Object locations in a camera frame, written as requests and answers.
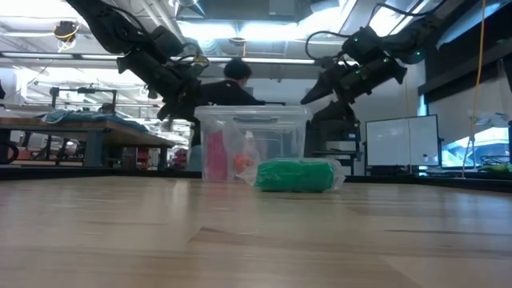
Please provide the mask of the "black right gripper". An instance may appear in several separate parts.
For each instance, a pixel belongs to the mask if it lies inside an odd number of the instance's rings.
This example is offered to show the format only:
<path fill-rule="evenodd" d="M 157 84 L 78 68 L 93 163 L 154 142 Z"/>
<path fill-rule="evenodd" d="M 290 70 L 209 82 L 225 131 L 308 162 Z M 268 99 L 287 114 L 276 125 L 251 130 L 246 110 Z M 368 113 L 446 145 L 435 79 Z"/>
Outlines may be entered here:
<path fill-rule="evenodd" d="M 394 58 L 377 58 L 363 66 L 345 66 L 334 64 L 320 73 L 315 85 L 300 101 L 309 104 L 324 98 L 333 92 L 342 102 L 355 103 L 362 94 L 372 94 L 372 90 L 394 78 L 402 84 L 407 68 L 401 66 Z"/>

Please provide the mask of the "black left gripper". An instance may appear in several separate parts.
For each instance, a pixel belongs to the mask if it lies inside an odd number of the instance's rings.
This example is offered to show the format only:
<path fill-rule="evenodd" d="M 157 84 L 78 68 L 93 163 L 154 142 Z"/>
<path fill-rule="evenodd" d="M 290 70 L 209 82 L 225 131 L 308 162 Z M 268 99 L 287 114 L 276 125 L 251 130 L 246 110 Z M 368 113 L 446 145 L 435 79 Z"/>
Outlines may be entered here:
<path fill-rule="evenodd" d="M 117 58 L 118 72 L 131 71 L 163 99 L 157 118 L 193 120 L 195 108 L 200 105 L 198 79 L 209 66 L 202 54 L 188 54 L 177 60 L 156 48 L 134 48 Z"/>

